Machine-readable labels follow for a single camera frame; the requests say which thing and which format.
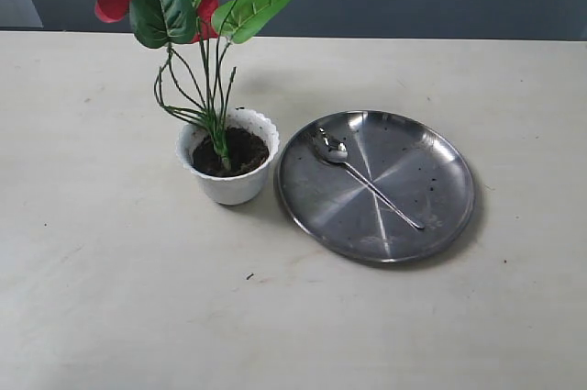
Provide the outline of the white plastic flower pot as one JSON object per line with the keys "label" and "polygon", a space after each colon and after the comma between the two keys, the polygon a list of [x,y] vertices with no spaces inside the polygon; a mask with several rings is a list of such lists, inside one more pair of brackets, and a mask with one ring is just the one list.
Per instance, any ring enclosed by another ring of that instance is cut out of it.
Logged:
{"label": "white plastic flower pot", "polygon": [[240,107],[227,111],[225,139],[229,165],[216,154],[207,131],[191,124],[180,131],[176,154],[210,199],[236,206],[258,195],[268,181],[280,138],[268,117]]}

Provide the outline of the stainless steel spoon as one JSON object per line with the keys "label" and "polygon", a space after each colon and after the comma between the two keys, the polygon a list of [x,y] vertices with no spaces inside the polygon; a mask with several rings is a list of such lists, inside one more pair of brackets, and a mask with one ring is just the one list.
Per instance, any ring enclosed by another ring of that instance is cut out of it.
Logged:
{"label": "stainless steel spoon", "polygon": [[349,152],[346,144],[336,139],[331,134],[327,133],[323,128],[318,128],[316,134],[312,137],[312,142],[318,157],[332,165],[343,167],[346,171],[352,174],[361,183],[367,186],[377,197],[379,197],[384,204],[398,215],[402,220],[409,224],[412,228],[423,231],[425,225],[414,218],[406,215],[388,196],[386,196],[379,188],[377,188],[368,178],[362,175],[349,162]]}

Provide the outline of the round stainless steel plate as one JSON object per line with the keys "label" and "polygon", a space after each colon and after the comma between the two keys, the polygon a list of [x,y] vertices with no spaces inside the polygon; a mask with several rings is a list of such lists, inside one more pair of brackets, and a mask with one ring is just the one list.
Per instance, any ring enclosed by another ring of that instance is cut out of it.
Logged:
{"label": "round stainless steel plate", "polygon": [[[402,211],[412,228],[343,167],[322,161],[312,137],[343,141],[349,162]],[[370,264],[415,262],[450,248],[475,207],[473,174],[434,129],[409,117],[354,110],[318,118],[295,133],[275,168],[282,209],[325,248]]]}

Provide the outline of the artificial red anthurium plant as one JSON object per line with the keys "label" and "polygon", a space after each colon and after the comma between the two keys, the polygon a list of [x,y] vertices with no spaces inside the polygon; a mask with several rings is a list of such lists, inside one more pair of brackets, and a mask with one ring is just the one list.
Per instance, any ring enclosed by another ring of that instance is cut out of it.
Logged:
{"label": "artificial red anthurium plant", "polygon": [[[129,20],[137,42],[150,50],[165,49],[166,59],[155,78],[158,106],[186,124],[210,135],[216,154],[225,165],[226,117],[236,75],[222,77],[227,50],[256,36],[292,0],[95,0],[94,13],[104,23]],[[200,52],[204,79],[193,79],[189,95],[173,69],[180,63],[192,68],[177,50],[194,44]]]}

